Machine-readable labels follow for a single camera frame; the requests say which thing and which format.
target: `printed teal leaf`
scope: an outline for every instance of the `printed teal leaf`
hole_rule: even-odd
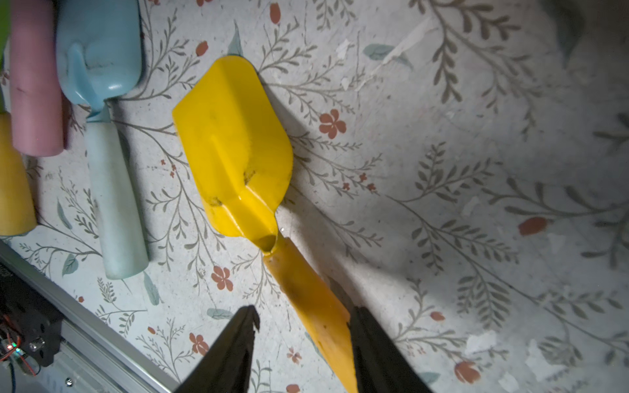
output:
[[[234,31],[234,37],[231,39],[230,46],[227,47],[227,54],[244,57],[242,55],[242,46],[240,45],[240,33],[238,32],[238,25],[236,21],[234,21],[234,27],[236,30]]]
[[[564,67],[586,27],[586,20],[574,0],[540,0],[542,9],[557,25],[557,44],[564,54]]]
[[[65,276],[66,274],[72,274],[77,271],[79,268],[79,261],[77,261],[77,257],[74,254],[68,254],[68,257],[65,259],[64,267],[61,269],[61,276]]]
[[[420,372],[420,378],[426,385],[434,384],[441,374],[436,372]]]
[[[70,224],[70,221],[68,221],[68,219],[65,217],[64,209],[61,207],[61,203],[59,202],[59,200],[57,200],[57,215],[59,216],[61,222],[64,224],[64,227],[71,230],[72,224]]]
[[[231,319],[234,314],[229,310],[223,310],[220,308],[208,308],[208,316],[211,316],[213,319]]]
[[[150,300],[151,304],[157,306],[159,304],[159,291],[146,272],[144,272],[144,288],[147,290],[148,300]]]
[[[319,348],[317,348],[317,346],[315,345],[315,342],[313,341],[313,338],[310,337],[310,335],[308,334],[308,332],[306,332],[306,338],[308,339],[308,341],[310,341],[310,343],[312,343],[313,347],[315,348],[315,352],[317,355],[319,355],[323,361],[328,364],[328,362],[326,362],[325,358],[323,357],[323,355],[321,354],[321,351],[319,351]]]
[[[385,45],[383,43],[370,43],[363,50],[362,53],[366,54],[371,60],[383,60],[387,55],[394,50],[392,45]],[[413,69],[413,64],[408,60],[408,57],[404,53],[394,59],[398,63],[404,64]]]

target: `metal frame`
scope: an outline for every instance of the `metal frame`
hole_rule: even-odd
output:
[[[65,316],[62,336],[127,392],[172,393],[179,385],[122,336],[0,241],[0,260]]]

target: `blue shovel scoop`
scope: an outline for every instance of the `blue shovel scoop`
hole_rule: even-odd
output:
[[[91,107],[85,144],[105,274],[125,279],[144,270],[148,256],[118,131],[105,100],[126,94],[140,79],[137,0],[62,0],[56,51],[65,96]]]

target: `red wire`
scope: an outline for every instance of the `red wire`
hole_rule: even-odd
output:
[[[13,348],[12,350],[9,351],[9,353],[7,353],[5,356],[0,358],[0,362],[3,362],[5,360],[7,360],[9,358],[9,356],[11,356],[13,354],[13,352],[15,352],[15,350],[17,350],[16,348]]]
[[[22,354],[18,352],[19,358],[22,359],[22,362],[24,362],[24,364],[28,367],[29,370],[31,370],[31,374],[33,374],[34,377],[37,376],[37,374],[35,373],[35,371],[33,370],[33,367],[31,367],[30,364],[28,364],[28,362],[22,357]]]
[[[6,320],[7,324],[11,324],[11,320],[9,319],[8,315],[3,315],[4,319]],[[6,332],[7,337],[9,338],[9,340],[11,342],[13,342],[13,337],[11,337],[11,335],[9,334],[9,332]],[[13,354],[13,352],[17,351],[18,349],[20,349],[20,345],[22,344],[22,338],[20,336],[18,336],[18,342],[17,342],[17,346],[15,348],[13,348],[12,350],[9,351],[9,353],[5,354],[5,356],[3,356],[2,358],[0,358],[0,362],[5,361],[6,359],[8,359],[11,354]],[[37,376],[37,374],[35,373],[35,370],[33,370],[33,367],[31,367],[30,364],[28,364],[28,362],[26,361],[26,359],[24,359],[24,357],[22,356],[22,354],[20,352],[18,352],[19,358],[22,359],[22,362],[24,362],[24,364],[28,367],[28,370],[30,370],[31,374],[33,374],[34,377]]]

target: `floral patterned surface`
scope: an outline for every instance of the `floral patterned surface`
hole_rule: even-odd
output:
[[[208,224],[170,112],[214,60],[256,67],[294,148],[277,213],[435,392],[624,391],[629,51],[621,2],[140,0],[145,71],[112,103],[152,263],[104,277],[82,134],[28,159],[5,238],[182,380],[240,306],[250,391],[340,392],[257,249]],[[2,73],[3,89],[10,72]]]

